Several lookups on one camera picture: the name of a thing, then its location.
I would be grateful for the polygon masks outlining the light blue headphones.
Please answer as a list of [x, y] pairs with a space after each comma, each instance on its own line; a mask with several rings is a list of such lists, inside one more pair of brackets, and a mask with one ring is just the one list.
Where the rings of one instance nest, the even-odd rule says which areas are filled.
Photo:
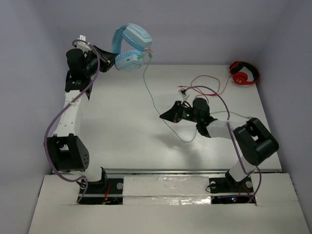
[[144, 57], [151, 54], [152, 36], [142, 27], [127, 23], [118, 28], [112, 39], [112, 53], [117, 54], [115, 67], [130, 72], [144, 64]]

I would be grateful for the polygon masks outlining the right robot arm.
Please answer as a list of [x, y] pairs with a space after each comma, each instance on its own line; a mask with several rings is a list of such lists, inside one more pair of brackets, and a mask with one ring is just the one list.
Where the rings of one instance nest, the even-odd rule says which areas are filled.
[[215, 189], [237, 191], [245, 178], [279, 150], [279, 143], [258, 118], [253, 117], [243, 123], [219, 120], [211, 115], [210, 107], [203, 98], [195, 98], [192, 106], [176, 101], [171, 109], [159, 117], [172, 123], [181, 120], [194, 122], [203, 137], [232, 141], [238, 162], [226, 172], [221, 182], [215, 183]]

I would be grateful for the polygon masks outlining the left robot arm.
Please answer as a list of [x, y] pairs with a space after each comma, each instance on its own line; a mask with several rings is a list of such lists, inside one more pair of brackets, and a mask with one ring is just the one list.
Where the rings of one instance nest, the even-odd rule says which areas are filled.
[[85, 172], [89, 152], [79, 138], [83, 109], [90, 99], [94, 80], [114, 65], [116, 54], [96, 46], [78, 46], [66, 53], [68, 71], [65, 79], [63, 109], [49, 124], [44, 135], [44, 149], [52, 170]]

